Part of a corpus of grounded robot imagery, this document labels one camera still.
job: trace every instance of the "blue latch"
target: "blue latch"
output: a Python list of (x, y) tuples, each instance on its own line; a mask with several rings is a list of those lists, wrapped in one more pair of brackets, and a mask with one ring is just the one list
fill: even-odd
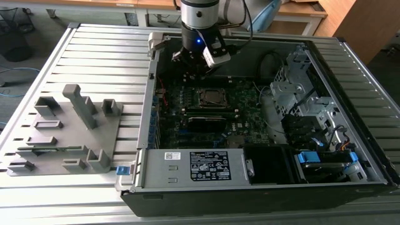
[(117, 175), (129, 175), (130, 167), (129, 166), (117, 166)]
[(354, 152), (349, 153), (349, 157), (350, 157), (353, 162), (356, 162), (358, 160), (357, 154)]
[(320, 157), (316, 151), (302, 151), (297, 154), (300, 163), (318, 163)]

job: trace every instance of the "power supply label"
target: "power supply label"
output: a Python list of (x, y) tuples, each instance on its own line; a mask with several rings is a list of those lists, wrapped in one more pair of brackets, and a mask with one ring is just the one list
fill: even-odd
[(190, 152), (189, 167), (193, 181), (230, 180), (226, 151)]

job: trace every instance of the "mesh trash bin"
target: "mesh trash bin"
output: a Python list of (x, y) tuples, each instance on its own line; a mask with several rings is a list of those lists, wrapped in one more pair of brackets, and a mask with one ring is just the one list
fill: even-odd
[(29, 14), (30, 10), (28, 8), (2, 9), (0, 10), (0, 20), (13, 21), (20, 32), (25, 34), (34, 30)]
[(9, 62), (20, 62), (32, 55), (17, 23), (10, 20), (0, 20), (0, 55)]

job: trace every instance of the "green circuit board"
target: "green circuit board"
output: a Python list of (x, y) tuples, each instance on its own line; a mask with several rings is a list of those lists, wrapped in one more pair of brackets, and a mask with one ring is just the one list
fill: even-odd
[[(158, 89), (158, 98), (162, 98), (160, 93), (168, 102), (168, 107), (161, 103), (160, 148), (237, 148), (244, 143), (269, 142), (257, 104), (260, 93), (252, 81), (172, 81), (165, 83), (164, 90)], [(192, 129), (190, 120), (198, 123)], [(198, 132), (196, 129), (206, 129), (209, 120), (220, 124), (210, 124), (209, 130)]]

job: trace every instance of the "aluminum profile table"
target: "aluminum profile table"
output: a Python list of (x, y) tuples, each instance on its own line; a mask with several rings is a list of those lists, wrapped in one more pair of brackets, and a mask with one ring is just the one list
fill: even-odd
[[(90, 24), (66, 29), (0, 136), (1, 224), (260, 224), (260, 221), (290, 219), (304, 224), (366, 224), (400, 212), (400, 192), (393, 192), (330, 210), (140, 218), (113, 187), (114, 171), (9, 177), (5, 171), (16, 157), (13, 149), (28, 134), (26, 126), (32, 124), (36, 112), (33, 103), (38, 96), (49, 94), (57, 101), (66, 101), (61, 96), (66, 83), (78, 84), (82, 94), (93, 102), (113, 98), (124, 104), (112, 166), (128, 165), (134, 159), (149, 66), (148, 36), (154, 31), (180, 32), (178, 29)], [(334, 38), (290, 35), (256, 37), (314, 42), (388, 157), (393, 164), (400, 164), (400, 110), (346, 43)]]

